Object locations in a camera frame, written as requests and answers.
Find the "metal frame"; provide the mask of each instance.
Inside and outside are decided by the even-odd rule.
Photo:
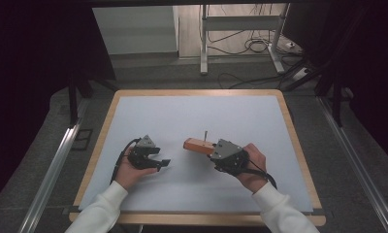
[[[326,97],[317,97],[317,100],[320,103],[320,106],[323,109],[323,114],[333,129],[339,144],[344,150],[348,162],[350,163],[361,186],[369,197],[376,214],[378,215],[382,225],[385,228],[385,231],[388,232],[388,205],[385,202],[383,195],[373,182],[370,174],[367,172],[367,169],[364,167],[364,164],[361,161],[360,156],[357,154],[357,151],[352,147],[348,137],[345,135],[343,128],[339,127],[339,125],[334,121],[334,118],[331,114],[332,108],[328,102],[328,99]]]
[[[30,208],[28,209],[24,221],[18,229],[18,233],[34,232],[34,230],[36,229],[40,217],[43,214],[44,208],[46,207],[46,203],[49,200],[52,190],[54,189],[54,185],[57,182],[58,176],[64,165],[67,154],[70,151],[71,145],[76,139],[76,135],[80,129],[82,119],[89,101],[90,100],[88,99],[81,100],[79,105],[79,119],[72,128],[67,129],[63,140],[61,141],[61,144],[58,147],[57,153],[55,154],[54,159],[49,165],[43,182],[41,183],[40,188],[38,189],[37,194],[34,197]]]
[[[274,30],[273,42],[268,44],[268,51],[273,60],[276,72],[284,74],[281,57],[276,52],[279,36],[284,26],[284,21],[289,4],[286,3],[279,16],[252,16],[252,17],[208,17],[207,5],[203,5],[202,16],[202,45],[200,53],[200,72],[208,73],[207,33],[209,31],[234,31],[234,30]]]

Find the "human hand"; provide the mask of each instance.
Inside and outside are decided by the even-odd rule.
[[[115,181],[126,190],[133,186],[141,177],[157,172],[156,168],[139,170],[133,167],[130,161],[128,161],[127,157],[131,149],[132,147],[125,151],[124,157],[121,160],[121,164],[119,165],[117,174],[115,176]]]
[[[266,169],[266,156],[260,152],[253,144],[248,144],[243,148],[245,151],[249,154],[249,160],[255,163],[255,165],[258,166],[258,168],[252,164],[251,162],[248,162],[246,168],[259,170],[262,169],[265,172]],[[242,183],[244,187],[246,187],[248,190],[252,191],[252,193],[257,192],[260,190],[261,187],[263,187],[267,180],[254,174],[249,173],[241,173],[237,176],[237,179]]]

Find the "wooden block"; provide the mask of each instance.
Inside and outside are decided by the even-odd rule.
[[[214,146],[212,143],[193,138],[185,140],[182,147],[186,150],[196,151],[203,154],[212,154],[214,151]]]

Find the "white sleeve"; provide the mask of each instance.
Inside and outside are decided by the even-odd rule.
[[[252,195],[261,208],[261,218],[273,233],[318,232],[306,216],[297,211],[288,195],[279,193],[271,183],[267,183]]]
[[[96,200],[77,216],[66,232],[108,232],[119,216],[119,206],[128,192],[116,181],[97,195]]]

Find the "black wire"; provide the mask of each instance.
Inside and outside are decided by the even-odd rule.
[[[257,9],[257,5],[258,4],[254,4],[254,7],[251,9],[251,11],[249,11],[249,15],[251,15],[251,13],[254,11],[254,14],[255,14],[255,10]]]
[[[270,83],[270,82],[276,82],[279,80],[279,83],[278,85],[275,87],[276,89],[280,89],[281,88],[281,84],[284,82],[285,79],[287,79],[287,76],[292,73],[295,69],[301,67],[302,65],[305,64],[305,60],[302,59],[300,60],[299,62],[297,62],[296,64],[294,64],[293,66],[291,66],[287,72],[285,74],[282,74],[282,75],[279,75],[279,76],[274,76],[274,77],[268,77],[268,78],[259,78],[259,79],[255,79],[255,80],[250,80],[250,81],[245,81],[235,75],[232,75],[232,74],[229,74],[229,73],[221,73],[218,75],[217,77],[217,80],[218,80],[218,84],[220,86],[221,89],[223,89],[223,86],[221,84],[221,80],[220,78],[224,75],[226,76],[230,76],[230,77],[233,77],[235,78],[236,80],[240,81],[240,83],[236,83],[236,84],[233,84],[231,86],[228,87],[228,89],[232,89],[236,86],[239,86],[239,85],[242,85],[242,84],[245,84],[245,83],[248,83],[248,84],[251,84],[251,85],[259,85],[259,84],[263,84],[263,83]]]
[[[261,44],[261,45],[264,45],[265,47],[264,47],[263,50],[254,50],[254,49],[252,48],[252,45],[255,45],[255,44]],[[245,46],[246,49],[252,50],[252,51],[254,51],[254,52],[256,52],[256,53],[261,53],[261,52],[267,50],[267,48],[268,48],[267,44],[264,43],[264,41],[259,40],[259,39],[256,40],[256,39],[252,39],[252,38],[246,40],[245,43],[244,43],[244,46]]]
[[[242,54],[242,53],[245,53],[246,51],[248,51],[248,50],[244,50],[244,51],[239,51],[239,52],[229,52],[229,51],[222,50],[222,49],[219,49],[219,48],[216,48],[216,47],[207,47],[207,48],[213,49],[213,50],[219,50],[221,52],[224,52],[224,53],[227,53],[227,54],[230,54],[230,55],[238,55],[238,54]]]
[[[258,16],[261,15],[261,10],[263,10],[263,4],[261,4],[261,6],[260,6],[260,12],[258,13]]]
[[[264,171],[263,169],[261,169],[259,166],[257,166],[257,164],[255,164],[251,159],[247,159],[250,163],[252,163],[252,165],[254,165],[256,168],[258,168],[261,172],[264,173],[265,177],[267,178],[267,180],[270,181],[270,183],[276,188],[276,182],[274,180],[274,178],[266,171]]]
[[[276,182],[273,178],[273,176],[271,176],[270,174],[268,174],[267,172],[265,172],[264,170],[254,170],[254,169],[249,169],[249,168],[232,168],[232,167],[217,167],[216,168],[218,171],[220,172],[226,172],[228,174],[241,174],[241,173],[248,173],[248,174],[253,174],[253,175],[257,175],[257,176],[260,176],[264,179],[266,179],[267,181],[269,181],[273,187],[276,188]]]
[[[236,33],[233,33],[233,34],[231,34],[231,35],[228,35],[228,36],[226,36],[226,37],[220,38],[220,39],[215,40],[215,41],[213,41],[212,39],[210,39],[210,34],[209,34],[209,33],[207,33],[207,36],[209,37],[209,41],[210,41],[210,42],[215,43],[215,42],[219,42],[219,41],[225,40],[225,39],[227,39],[227,38],[230,38],[230,37],[232,37],[232,36],[238,35],[238,34],[244,32],[244,31],[245,31],[245,30],[238,31],[238,32],[236,32]]]
[[[224,12],[224,15],[227,16],[227,13],[224,11],[224,8],[222,8],[222,4],[221,4],[221,10]]]
[[[128,155],[128,154],[124,154],[124,153],[127,151],[127,149],[128,149],[133,143],[136,143],[136,144],[137,144],[137,143],[140,142],[140,140],[141,140],[141,138],[139,138],[139,139],[133,139],[131,142],[129,142],[129,143],[127,144],[127,146],[125,146],[124,150],[121,152],[121,154],[120,154],[119,157],[118,157],[118,160],[117,160],[116,163],[115,163],[114,170],[113,170],[113,174],[112,174],[112,179],[111,179],[110,183],[112,183],[113,180],[114,180],[115,177],[116,177],[116,174],[117,174],[117,171],[118,171],[118,167],[119,167],[119,165],[121,164],[122,158],[123,158],[124,156],[127,156],[127,155]]]

